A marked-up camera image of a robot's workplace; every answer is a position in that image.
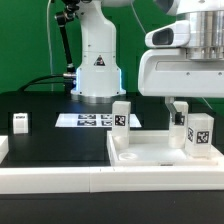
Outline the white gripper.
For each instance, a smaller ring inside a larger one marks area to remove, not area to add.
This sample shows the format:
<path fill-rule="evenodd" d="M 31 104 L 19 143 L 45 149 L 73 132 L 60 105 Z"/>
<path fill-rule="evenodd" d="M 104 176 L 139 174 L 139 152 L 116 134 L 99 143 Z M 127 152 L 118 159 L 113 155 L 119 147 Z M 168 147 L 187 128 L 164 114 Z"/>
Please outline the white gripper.
<path fill-rule="evenodd" d="M 140 60 L 138 90 L 166 97 L 171 121 L 183 125 L 185 116 L 173 97 L 224 98 L 224 60 L 188 60 L 184 49 L 148 50 Z"/>

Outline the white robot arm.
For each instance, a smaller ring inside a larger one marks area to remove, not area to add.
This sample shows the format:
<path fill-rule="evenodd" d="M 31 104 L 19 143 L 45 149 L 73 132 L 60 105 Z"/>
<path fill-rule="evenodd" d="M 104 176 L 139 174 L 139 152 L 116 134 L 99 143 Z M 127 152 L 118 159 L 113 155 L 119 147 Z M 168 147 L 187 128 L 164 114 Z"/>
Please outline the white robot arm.
<path fill-rule="evenodd" d="M 92 102 L 124 92 L 116 64 L 116 28 L 104 7 L 122 7 L 134 0 L 63 0 L 65 18 L 80 19 L 82 63 L 68 68 L 76 75 L 75 97 Z M 179 124 L 184 113 L 176 97 L 224 98 L 224 0 L 154 0 L 170 25 L 146 34 L 149 48 L 141 57 L 138 90 L 144 96 L 162 96 Z"/>

